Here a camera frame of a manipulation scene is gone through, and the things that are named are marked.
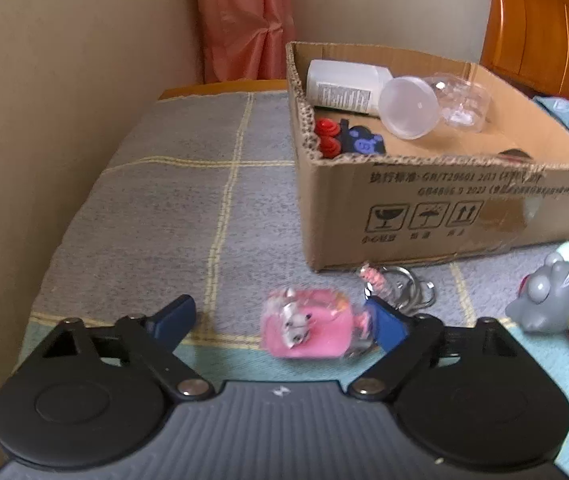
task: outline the wooden headboard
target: wooden headboard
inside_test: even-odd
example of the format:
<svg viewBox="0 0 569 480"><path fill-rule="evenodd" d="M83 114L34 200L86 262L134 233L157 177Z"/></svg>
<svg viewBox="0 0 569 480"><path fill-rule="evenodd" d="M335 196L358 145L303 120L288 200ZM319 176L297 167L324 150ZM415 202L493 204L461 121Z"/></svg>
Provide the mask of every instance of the wooden headboard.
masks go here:
<svg viewBox="0 0 569 480"><path fill-rule="evenodd" d="M481 63L516 85L569 99L569 0L491 0Z"/></svg>

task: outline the metal screw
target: metal screw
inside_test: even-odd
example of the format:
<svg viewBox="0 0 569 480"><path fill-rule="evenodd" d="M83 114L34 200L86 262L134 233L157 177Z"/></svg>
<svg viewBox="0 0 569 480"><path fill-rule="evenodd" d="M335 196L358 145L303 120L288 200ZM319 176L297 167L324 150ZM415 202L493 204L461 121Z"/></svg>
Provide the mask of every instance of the metal screw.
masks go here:
<svg viewBox="0 0 569 480"><path fill-rule="evenodd" d="M360 395L374 396L381 394L387 385L373 377L362 377L353 383L353 389Z"/></svg>
<svg viewBox="0 0 569 480"><path fill-rule="evenodd" d="M199 397L209 391L210 385L203 379L185 379L178 384L178 392L188 397Z"/></svg>

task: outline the curtain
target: curtain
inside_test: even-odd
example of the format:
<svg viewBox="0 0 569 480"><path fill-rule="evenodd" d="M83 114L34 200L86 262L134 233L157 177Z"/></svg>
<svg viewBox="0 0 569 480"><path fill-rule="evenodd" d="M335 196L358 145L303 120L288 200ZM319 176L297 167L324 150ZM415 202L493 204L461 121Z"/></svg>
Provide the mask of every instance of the curtain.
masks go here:
<svg viewBox="0 0 569 480"><path fill-rule="evenodd" d="M198 0L198 7L205 82L285 78L291 0Z"/></svg>

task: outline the bottle label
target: bottle label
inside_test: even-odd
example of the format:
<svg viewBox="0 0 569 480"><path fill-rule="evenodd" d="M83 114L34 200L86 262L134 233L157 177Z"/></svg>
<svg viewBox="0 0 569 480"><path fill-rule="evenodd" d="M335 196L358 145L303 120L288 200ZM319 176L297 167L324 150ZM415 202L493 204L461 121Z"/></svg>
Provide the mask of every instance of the bottle label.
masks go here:
<svg viewBox="0 0 569 480"><path fill-rule="evenodd" d="M317 105L365 114L369 109L370 90L320 83L317 85Z"/></svg>

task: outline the beige wall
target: beige wall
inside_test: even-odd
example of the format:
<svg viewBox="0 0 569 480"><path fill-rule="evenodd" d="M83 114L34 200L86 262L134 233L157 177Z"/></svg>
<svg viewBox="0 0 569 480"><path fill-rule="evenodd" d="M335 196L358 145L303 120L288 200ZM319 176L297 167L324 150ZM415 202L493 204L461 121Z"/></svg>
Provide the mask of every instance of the beige wall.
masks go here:
<svg viewBox="0 0 569 480"><path fill-rule="evenodd" d="M298 39L478 61L491 0L293 0Z"/></svg>
<svg viewBox="0 0 569 480"><path fill-rule="evenodd" d="M165 89L199 82L196 0L0 0L0 384L49 258Z"/></svg>

